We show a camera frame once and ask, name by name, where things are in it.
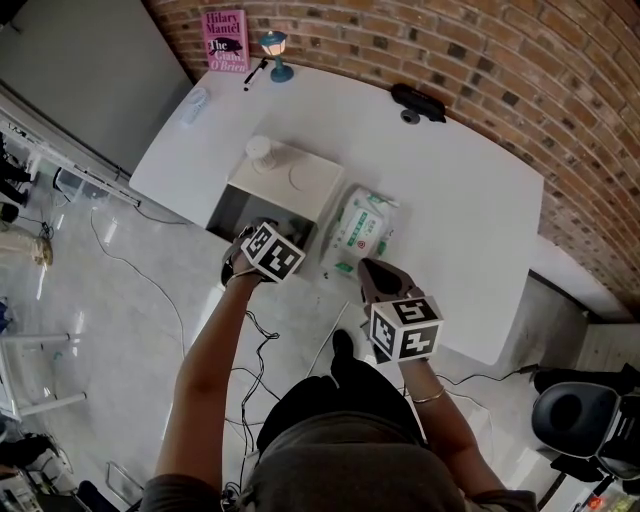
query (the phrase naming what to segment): white table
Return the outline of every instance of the white table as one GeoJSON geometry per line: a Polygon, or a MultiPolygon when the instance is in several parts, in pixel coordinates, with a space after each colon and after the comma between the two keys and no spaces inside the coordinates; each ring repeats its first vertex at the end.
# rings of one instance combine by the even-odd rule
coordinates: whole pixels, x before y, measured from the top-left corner
{"type": "MultiPolygon", "coordinates": [[[[455,121],[411,126],[384,90],[294,68],[284,84],[272,83],[268,69],[249,92],[244,75],[207,73],[198,86],[211,102],[190,128],[180,124],[181,108],[174,112],[131,187],[206,227],[252,135],[332,160],[346,168],[345,187],[360,183],[401,203],[385,259],[435,296],[445,318],[442,343],[495,363],[534,250],[541,176],[455,121]]],[[[358,301],[357,286],[322,278],[320,239],[302,277],[358,301]]]]}

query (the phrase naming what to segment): person's left arm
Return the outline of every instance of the person's left arm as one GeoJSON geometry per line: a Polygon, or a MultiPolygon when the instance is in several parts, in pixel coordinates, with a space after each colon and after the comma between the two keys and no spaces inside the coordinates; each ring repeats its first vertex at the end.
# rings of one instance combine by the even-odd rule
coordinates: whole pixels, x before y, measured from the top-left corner
{"type": "Polygon", "coordinates": [[[229,281],[182,363],[156,476],[182,475],[222,490],[222,436],[227,386],[240,329],[260,276],[229,281]]]}

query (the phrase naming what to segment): black office chair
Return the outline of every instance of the black office chair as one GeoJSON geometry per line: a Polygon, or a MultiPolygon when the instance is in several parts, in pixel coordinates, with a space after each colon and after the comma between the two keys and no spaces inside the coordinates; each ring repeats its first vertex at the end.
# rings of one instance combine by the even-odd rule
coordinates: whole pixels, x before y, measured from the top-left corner
{"type": "Polygon", "coordinates": [[[629,494],[640,492],[640,396],[587,382],[556,384],[534,404],[531,424],[562,454],[555,469],[583,481],[620,479],[629,494]]]}

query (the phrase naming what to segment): pink book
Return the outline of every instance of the pink book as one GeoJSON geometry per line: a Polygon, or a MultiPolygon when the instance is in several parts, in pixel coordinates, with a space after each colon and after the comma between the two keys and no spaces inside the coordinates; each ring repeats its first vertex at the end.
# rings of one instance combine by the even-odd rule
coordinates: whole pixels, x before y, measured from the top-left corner
{"type": "Polygon", "coordinates": [[[244,11],[208,12],[202,16],[202,32],[211,71],[249,71],[249,38],[244,11]]]}

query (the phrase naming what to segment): pen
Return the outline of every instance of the pen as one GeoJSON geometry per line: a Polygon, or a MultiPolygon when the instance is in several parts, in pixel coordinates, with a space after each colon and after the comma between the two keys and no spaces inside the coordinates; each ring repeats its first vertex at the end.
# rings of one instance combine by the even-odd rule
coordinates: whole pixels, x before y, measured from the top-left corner
{"type": "Polygon", "coordinates": [[[267,67],[267,64],[269,64],[269,61],[267,59],[262,59],[260,61],[260,64],[258,64],[258,67],[256,69],[254,69],[251,74],[245,79],[244,81],[244,90],[248,91],[249,87],[251,87],[253,85],[253,82],[256,81],[256,79],[258,78],[258,76],[260,75],[260,73],[262,73],[262,71],[264,70],[264,68],[267,67]]]}

